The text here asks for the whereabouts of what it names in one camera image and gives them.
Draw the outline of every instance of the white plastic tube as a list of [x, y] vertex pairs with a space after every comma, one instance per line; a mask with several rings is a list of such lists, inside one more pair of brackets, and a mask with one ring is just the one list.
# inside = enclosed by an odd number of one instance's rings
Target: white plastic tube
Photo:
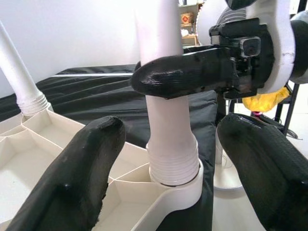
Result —
[[33, 82], [1, 21], [0, 68], [15, 91], [17, 104], [24, 115], [34, 114], [49, 105], [45, 95]]
[[[182, 54], [176, 0], [137, 0], [136, 22], [141, 64]], [[165, 185], [182, 185], [198, 173], [198, 147], [192, 134], [187, 97], [165, 100], [146, 96], [151, 137], [147, 144], [150, 175]]]

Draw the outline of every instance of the white stand base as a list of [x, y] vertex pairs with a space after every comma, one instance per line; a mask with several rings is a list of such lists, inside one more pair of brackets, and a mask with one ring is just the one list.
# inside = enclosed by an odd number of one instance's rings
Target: white stand base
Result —
[[237, 170], [223, 151], [221, 164], [215, 164], [214, 188], [217, 190], [236, 190], [242, 188]]
[[[84, 127], [45, 109], [0, 123], [0, 231], [4, 231], [49, 164]], [[200, 198], [203, 166], [181, 186], [151, 182], [147, 151], [125, 143], [109, 175], [103, 210], [94, 231], [154, 231], [172, 211]]]

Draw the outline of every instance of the black cloth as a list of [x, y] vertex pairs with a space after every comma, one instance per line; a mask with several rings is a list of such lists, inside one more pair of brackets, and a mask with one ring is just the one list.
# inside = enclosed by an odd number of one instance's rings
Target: black cloth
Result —
[[[134, 65], [68, 69], [73, 73], [130, 73]], [[102, 116], [114, 115], [126, 125], [127, 141], [145, 147], [150, 127], [145, 97], [129, 85], [130, 76], [51, 77], [37, 83], [54, 111], [83, 124]], [[191, 127], [199, 144], [204, 165], [200, 200], [191, 208], [170, 213], [159, 231], [211, 231], [213, 210], [213, 174], [215, 166], [216, 93], [201, 92], [189, 96]], [[0, 99], [0, 120], [20, 111], [15, 95]]]

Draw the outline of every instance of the white wall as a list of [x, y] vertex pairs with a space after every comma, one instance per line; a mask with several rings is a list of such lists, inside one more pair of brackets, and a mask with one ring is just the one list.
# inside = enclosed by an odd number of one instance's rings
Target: white wall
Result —
[[[77, 66], [135, 64], [134, 0], [0, 0], [0, 20], [35, 82]], [[0, 97], [12, 93], [0, 72]]]

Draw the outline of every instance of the yellow object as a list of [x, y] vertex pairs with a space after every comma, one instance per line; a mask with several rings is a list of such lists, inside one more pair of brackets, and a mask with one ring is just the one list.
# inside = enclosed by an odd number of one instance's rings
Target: yellow object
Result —
[[243, 98], [243, 104], [252, 112], [268, 112], [288, 96], [288, 89], [283, 87], [274, 93], [257, 94], [252, 97]]

